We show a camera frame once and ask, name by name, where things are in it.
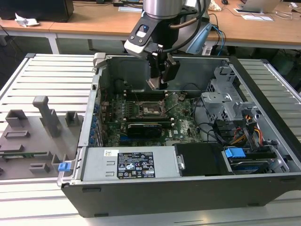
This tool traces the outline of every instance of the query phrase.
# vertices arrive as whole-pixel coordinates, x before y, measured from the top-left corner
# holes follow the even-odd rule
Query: white label
[[[117,156],[118,153],[119,153],[119,150],[105,150],[104,151],[104,157]]]
[[[155,173],[155,171],[153,171],[153,170],[146,170],[145,171],[145,174],[153,174],[153,173]]]

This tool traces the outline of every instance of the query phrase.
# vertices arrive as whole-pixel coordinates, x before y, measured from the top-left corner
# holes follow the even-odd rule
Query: green circuit board
[[[106,147],[171,146],[175,143],[202,142],[192,118],[192,100],[185,98],[185,94],[180,92],[171,92],[162,99],[151,101],[128,101],[123,95],[109,97],[104,103],[106,108],[102,111],[106,128],[104,145]],[[140,117],[151,117],[150,122],[144,119],[143,123],[162,124],[161,137],[129,139],[127,126],[130,123],[140,123]],[[135,122],[127,122],[125,118],[133,119]]]

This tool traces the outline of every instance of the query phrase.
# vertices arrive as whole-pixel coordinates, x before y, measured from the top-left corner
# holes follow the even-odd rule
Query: desk
[[[217,1],[221,7],[228,8],[236,15],[238,14],[233,11],[233,8],[237,8],[239,2],[239,0],[229,0],[230,4],[224,6],[219,0]],[[53,53],[59,54],[57,38],[126,40],[141,16],[140,13],[118,12],[118,8],[112,5],[89,4],[92,6],[87,6],[86,4],[74,3],[74,14],[68,23],[41,22],[41,26],[27,28],[20,27],[15,21],[0,23],[10,35],[48,38]],[[291,9],[287,4],[281,2],[276,9],[290,12]],[[217,15],[219,27],[227,36],[227,46],[301,49],[301,34],[296,29],[301,26],[301,20],[284,20],[273,14],[274,22],[250,21],[234,16],[228,10],[209,11],[209,13]],[[300,18],[299,15],[293,13],[296,18]],[[211,21],[213,24],[216,23],[214,16],[211,16]],[[0,35],[5,35],[4,31],[0,30]],[[210,32],[206,46],[211,47],[216,41],[216,32]]]
[[[233,9],[238,8],[241,3],[239,0],[229,0],[229,5],[223,5],[220,1],[216,1],[224,8],[223,11],[208,13],[216,14],[219,22],[219,28],[225,32],[227,36],[227,46],[244,46],[259,48],[285,48],[285,49],[301,49],[301,14],[293,13],[293,17],[298,19],[285,20],[277,17],[275,14],[267,14],[273,18],[274,22],[245,20]],[[288,2],[280,2],[275,10],[280,12],[291,12]],[[210,16],[212,24],[216,24],[214,15]],[[216,32],[210,32],[207,45],[212,46],[216,43]]]

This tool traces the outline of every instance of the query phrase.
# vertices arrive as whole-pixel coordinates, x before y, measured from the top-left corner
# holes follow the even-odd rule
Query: blue clip
[[[245,158],[246,154],[242,148],[234,147],[234,148],[228,148],[225,150],[227,158]]]
[[[70,172],[71,171],[71,163],[69,162],[62,162],[58,166],[59,172]]]

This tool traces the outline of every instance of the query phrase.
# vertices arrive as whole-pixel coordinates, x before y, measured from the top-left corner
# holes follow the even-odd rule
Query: power supply label
[[[118,153],[117,177],[119,179],[155,178],[152,152]]]

